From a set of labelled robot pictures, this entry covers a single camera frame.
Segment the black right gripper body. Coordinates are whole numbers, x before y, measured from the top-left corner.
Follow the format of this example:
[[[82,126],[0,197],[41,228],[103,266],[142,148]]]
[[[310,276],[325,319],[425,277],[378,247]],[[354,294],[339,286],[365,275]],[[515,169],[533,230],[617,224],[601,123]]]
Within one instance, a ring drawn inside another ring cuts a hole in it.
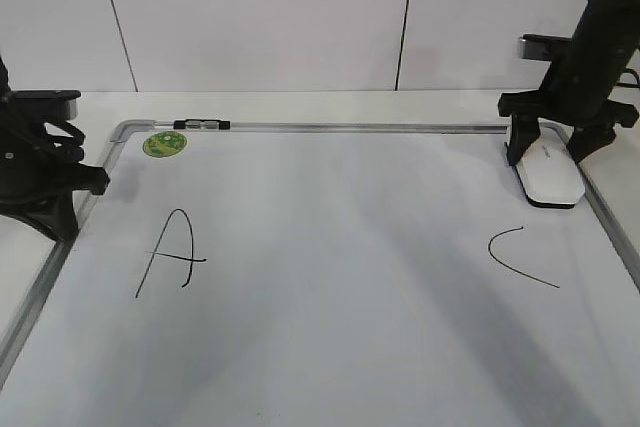
[[[631,45],[571,41],[563,56],[549,62],[539,88],[500,96],[499,115],[524,114],[574,127],[614,123],[631,128],[639,119],[636,107],[609,96],[634,51]]]

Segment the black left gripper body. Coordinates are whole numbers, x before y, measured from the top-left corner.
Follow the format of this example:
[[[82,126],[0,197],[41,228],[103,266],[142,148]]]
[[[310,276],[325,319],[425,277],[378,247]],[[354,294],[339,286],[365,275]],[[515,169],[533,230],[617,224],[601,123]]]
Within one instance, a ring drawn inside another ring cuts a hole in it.
[[[84,191],[79,173],[85,165],[84,141],[85,134],[71,120],[32,117],[3,99],[1,205]]]

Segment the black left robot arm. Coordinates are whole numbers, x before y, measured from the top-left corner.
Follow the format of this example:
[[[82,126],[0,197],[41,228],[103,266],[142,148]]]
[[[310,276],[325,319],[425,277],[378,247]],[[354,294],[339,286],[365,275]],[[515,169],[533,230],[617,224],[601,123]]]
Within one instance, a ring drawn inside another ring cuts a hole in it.
[[[102,167],[83,163],[85,134],[70,120],[77,90],[13,90],[1,67],[1,215],[56,242],[79,233],[73,193],[105,193]]]

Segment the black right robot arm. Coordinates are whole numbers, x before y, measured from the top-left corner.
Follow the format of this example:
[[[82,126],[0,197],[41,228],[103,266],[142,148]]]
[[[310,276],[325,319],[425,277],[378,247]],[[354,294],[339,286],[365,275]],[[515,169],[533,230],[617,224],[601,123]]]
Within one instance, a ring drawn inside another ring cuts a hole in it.
[[[542,119],[572,128],[566,149],[576,163],[610,145],[616,126],[635,125],[637,108],[610,95],[639,47],[639,0],[587,0],[571,38],[524,38],[545,46],[550,66],[538,89],[500,96],[498,113],[511,120],[509,165],[539,138]]]

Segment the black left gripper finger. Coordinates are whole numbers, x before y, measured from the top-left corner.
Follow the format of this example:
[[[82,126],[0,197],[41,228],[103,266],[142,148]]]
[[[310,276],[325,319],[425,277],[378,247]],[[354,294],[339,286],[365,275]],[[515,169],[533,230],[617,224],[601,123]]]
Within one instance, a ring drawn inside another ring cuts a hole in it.
[[[82,190],[96,196],[105,194],[110,184],[110,177],[103,167],[81,165],[79,173],[81,174]]]
[[[27,204],[2,204],[1,215],[17,220],[56,242],[73,241],[79,226],[72,195],[59,195]]]

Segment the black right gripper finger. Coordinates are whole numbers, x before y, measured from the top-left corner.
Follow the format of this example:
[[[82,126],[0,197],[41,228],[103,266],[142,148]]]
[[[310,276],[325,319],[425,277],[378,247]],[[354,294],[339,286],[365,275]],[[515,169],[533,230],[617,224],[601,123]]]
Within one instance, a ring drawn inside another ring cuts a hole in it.
[[[506,158],[510,166],[516,166],[527,149],[540,137],[539,121],[536,117],[513,114],[506,143]]]
[[[567,150],[576,164],[616,139],[612,124],[576,127],[567,143]]]

